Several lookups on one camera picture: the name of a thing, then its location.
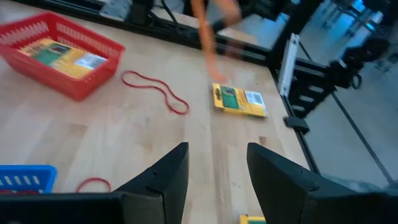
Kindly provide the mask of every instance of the wooden table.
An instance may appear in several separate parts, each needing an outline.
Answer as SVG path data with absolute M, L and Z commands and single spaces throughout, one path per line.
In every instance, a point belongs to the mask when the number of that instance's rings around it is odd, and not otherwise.
M 1 1 L 0 24 L 41 11 Z M 268 68 L 221 58 L 221 66 L 232 73 L 230 85 L 262 93 L 269 117 L 226 114 L 213 108 L 200 50 L 70 19 L 126 47 L 119 69 L 79 103 L 0 60 L 0 164 L 56 166 L 54 192 L 73 192 L 92 176 L 109 180 L 115 189 L 186 141 L 190 179 L 183 223 L 237 223 L 239 214 L 262 215 L 246 164 L 248 142 L 308 167 L 294 131 L 284 125 L 287 112 Z M 190 17 L 178 20 L 195 25 Z M 224 34 L 253 42 L 235 30 Z M 189 102 L 189 114 L 171 113 L 158 91 L 123 85 L 119 75 L 125 70 L 167 82 Z

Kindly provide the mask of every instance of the red plastic basket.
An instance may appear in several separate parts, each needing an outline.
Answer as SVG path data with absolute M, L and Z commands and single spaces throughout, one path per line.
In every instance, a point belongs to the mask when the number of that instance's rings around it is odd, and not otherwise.
M 107 61 L 83 78 L 75 79 L 18 51 L 43 38 L 86 50 Z M 52 12 L 0 26 L 0 54 L 15 71 L 78 101 L 114 75 L 124 50 L 122 45 Z

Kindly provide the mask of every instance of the blue plastic basket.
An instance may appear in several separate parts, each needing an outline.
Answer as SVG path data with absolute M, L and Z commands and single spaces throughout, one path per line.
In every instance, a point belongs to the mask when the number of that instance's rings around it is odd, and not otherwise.
M 50 165 L 0 165 L 0 190 L 51 193 L 56 175 Z

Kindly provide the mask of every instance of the rubber band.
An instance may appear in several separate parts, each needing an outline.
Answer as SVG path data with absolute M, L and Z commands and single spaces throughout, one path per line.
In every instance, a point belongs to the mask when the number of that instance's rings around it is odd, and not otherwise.
M 104 183 L 105 186 L 108 188 L 108 192 L 111 191 L 111 184 L 107 180 L 99 178 L 99 177 L 90 177 L 89 179 L 85 179 L 81 184 L 79 184 L 79 186 L 76 188 L 76 193 L 80 193 L 80 190 L 84 186 L 89 184 L 90 182 L 101 182 L 101 183 Z
M 166 89 L 169 91 L 169 93 L 170 93 L 176 100 L 178 100 L 179 102 L 183 103 L 183 104 L 187 107 L 187 109 L 186 109 L 185 111 L 178 111 L 178 110 L 176 110 L 175 108 L 173 108 L 173 106 L 169 103 L 169 99 L 167 98 L 166 92 L 165 92 L 164 90 L 162 90 L 161 88 L 157 87 L 157 86 L 154 86 L 154 85 L 135 85 L 135 84 L 131 84 L 131 83 L 127 82 L 127 81 L 124 79 L 124 77 L 125 77 L 127 74 L 130 74 L 130 73 L 131 73 L 131 74 L 134 74 L 134 75 L 137 75 L 138 77 L 141 77 L 141 78 L 143 78 L 143 79 L 145 79 L 145 80 L 157 82 L 157 83 L 160 83 L 160 84 L 164 85 L 164 86 L 166 87 Z M 176 96 L 176 95 L 173 93 L 173 91 L 170 89 L 169 85 L 166 84 L 165 82 L 163 82 L 162 80 L 158 80 L 158 79 L 156 79 L 156 78 L 149 78 L 149 77 L 143 76 L 143 75 L 141 75 L 140 73 L 135 72 L 135 71 L 125 71 L 125 72 L 123 72 L 122 75 L 121 75 L 121 79 L 122 79 L 122 82 L 123 82 L 124 84 L 126 84 L 127 86 L 129 86 L 129 87 L 133 87 L 133 88 L 153 88 L 153 89 L 159 90 L 160 92 L 163 93 L 163 95 L 164 95 L 164 97 L 165 97 L 166 105 L 167 105 L 167 107 L 169 108 L 169 110 L 172 111 L 172 112 L 174 112 L 174 113 L 176 113 L 176 114 L 179 114 L 179 115 L 186 115 L 186 114 L 189 112 L 189 104 L 188 104 L 185 100 L 183 100 L 183 99 L 179 98 L 178 96 Z

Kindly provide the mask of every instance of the yellow package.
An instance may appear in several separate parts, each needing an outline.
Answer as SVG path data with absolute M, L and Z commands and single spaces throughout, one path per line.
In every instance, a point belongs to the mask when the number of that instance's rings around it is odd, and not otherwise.
M 228 113 L 266 118 L 268 112 L 260 93 L 213 83 L 216 108 Z
M 240 216 L 240 224 L 266 224 L 266 219 L 264 217 L 253 217 L 247 215 Z
M 106 61 L 105 58 L 44 38 L 20 50 L 22 53 L 72 78 L 82 78 Z

